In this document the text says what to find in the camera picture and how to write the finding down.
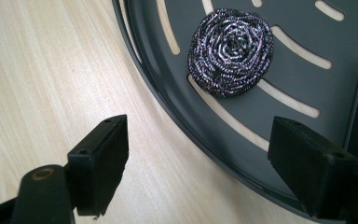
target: light wood surface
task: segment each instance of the light wood surface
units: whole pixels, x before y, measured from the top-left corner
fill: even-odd
[[[150,93],[110,0],[0,1],[0,203],[23,175],[66,164],[101,120],[127,114],[130,159],[104,217],[76,223],[310,223],[204,155]]]

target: oval hole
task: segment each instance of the oval hole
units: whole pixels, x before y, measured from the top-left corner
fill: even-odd
[[[165,0],[156,0],[158,8],[158,16],[161,22],[162,30],[164,31],[165,38],[170,46],[171,52],[174,55],[179,54],[180,48],[173,34],[170,18],[168,17],[167,8],[165,7]]]
[[[124,0],[120,0],[119,4],[120,4],[120,9],[121,9],[121,15],[123,16],[124,25],[126,26],[127,34],[128,34],[128,36],[130,38],[132,49],[135,52],[135,56],[138,59],[138,61],[140,63],[142,63],[141,57],[139,56],[139,53],[138,53],[138,49],[135,47],[135,44],[134,44],[134,41],[133,41],[133,38],[132,38],[130,26],[128,25],[126,6],[124,4]]]
[[[263,6],[263,1],[262,0],[252,0],[252,3],[254,4],[255,7]]]
[[[292,37],[287,35],[284,30],[279,26],[272,26],[272,33],[292,52],[300,56],[301,58],[307,60],[310,63],[313,63],[317,66],[320,66],[324,69],[330,69],[332,67],[332,63],[322,58],[321,56],[303,48],[299,45]]]
[[[261,147],[265,151],[269,150],[269,141],[267,141],[262,136],[258,135],[254,131],[250,130],[248,127],[243,125],[237,119],[235,119],[228,111],[225,110],[213,97],[212,95],[207,94],[203,91],[199,85],[193,80],[191,76],[187,76],[188,81],[194,90],[199,94],[205,104],[212,109],[212,111],[222,119],[228,126],[230,126],[237,133],[242,135],[242,137],[248,139],[251,143],[255,144],[258,147]]]
[[[205,14],[213,12],[212,0],[202,0],[202,5],[204,6]]]
[[[333,20],[343,21],[345,19],[344,13],[328,5],[325,1],[318,0],[315,2],[315,6]]]
[[[279,102],[283,103],[284,105],[287,105],[291,107],[292,109],[305,114],[307,116],[310,116],[311,118],[318,118],[321,115],[321,112],[310,106],[302,103],[301,101],[298,101],[297,99],[291,97],[290,95],[284,93],[283,91],[279,90],[278,88],[274,87],[270,83],[268,83],[264,78],[260,80],[260,82],[257,84],[257,86],[265,91],[268,95],[272,96]]]

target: black tray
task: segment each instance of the black tray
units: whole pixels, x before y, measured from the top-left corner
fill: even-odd
[[[302,59],[277,38],[274,40],[274,60],[265,80],[299,102],[317,108],[318,118],[282,104],[259,87],[235,98],[215,99],[235,119],[267,140],[274,116],[281,116],[302,122],[346,147],[358,90],[358,1],[325,2],[341,11],[345,19],[336,21],[326,16],[315,6],[314,0],[264,0],[262,7],[255,7],[251,0],[212,1],[214,8],[257,13],[269,25],[279,25],[299,45],[332,63],[330,69],[322,68]],[[172,54],[163,32],[156,1],[124,0],[120,4],[119,0],[113,0],[113,4],[131,57],[149,89],[183,132],[243,184],[282,207],[308,217],[270,165],[267,152],[220,119],[187,80],[186,57],[191,38],[205,17],[202,2],[165,2],[180,47],[177,55]]]

